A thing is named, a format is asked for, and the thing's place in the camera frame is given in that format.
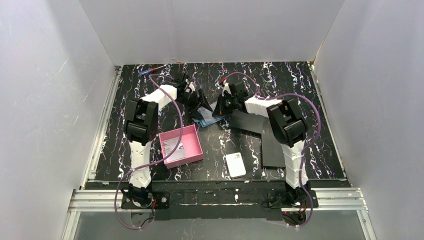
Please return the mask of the blue leather card holder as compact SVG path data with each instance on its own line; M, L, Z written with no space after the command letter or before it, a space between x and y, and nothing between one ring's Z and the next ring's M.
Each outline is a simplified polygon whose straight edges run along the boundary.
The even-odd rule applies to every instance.
M197 112L201 115L201 118L194 118L193 121L200 124L202 128L208 127L214 123L217 123L229 115L212 116L212 112L204 107L200 107Z

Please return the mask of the pink plastic tray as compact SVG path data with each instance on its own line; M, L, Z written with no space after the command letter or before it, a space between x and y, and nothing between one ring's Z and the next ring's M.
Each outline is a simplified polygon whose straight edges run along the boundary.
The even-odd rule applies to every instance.
M196 126L194 124L188 125L182 130L180 142L180 129L163 132L158 135L161 153L164 158L168 156L176 146L176 150L173 154L164 160L164 165L167 169L191 164L204 159L203 149Z

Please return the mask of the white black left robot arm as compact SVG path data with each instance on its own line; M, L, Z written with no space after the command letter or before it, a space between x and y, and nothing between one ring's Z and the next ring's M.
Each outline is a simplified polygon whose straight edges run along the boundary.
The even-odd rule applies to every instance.
M178 104L184 105L194 119L202 117L199 108L212 109L202 88L184 72L169 76L169 81L161 85L154 80L153 74L149 80L155 86L155 91L130 100L126 106L124 124L124 133L130 146L131 169L126 176L128 189L122 189L121 192L141 208L151 207L155 202L148 187L152 180L151 145L157 136L160 111L169 103L173 104L182 127L183 115Z

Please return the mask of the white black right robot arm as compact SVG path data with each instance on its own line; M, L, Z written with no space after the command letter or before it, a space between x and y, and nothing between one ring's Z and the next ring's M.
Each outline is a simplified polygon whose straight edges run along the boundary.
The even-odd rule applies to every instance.
M242 82L227 83L224 79L220 86L223 92L217 98L212 113L214 117L239 110L268 118L272 133L281 145L286 169L285 194L279 200L268 202L268 207L278 203L302 203L310 191L303 160L308 125L296 102L293 99L261 99L250 95Z

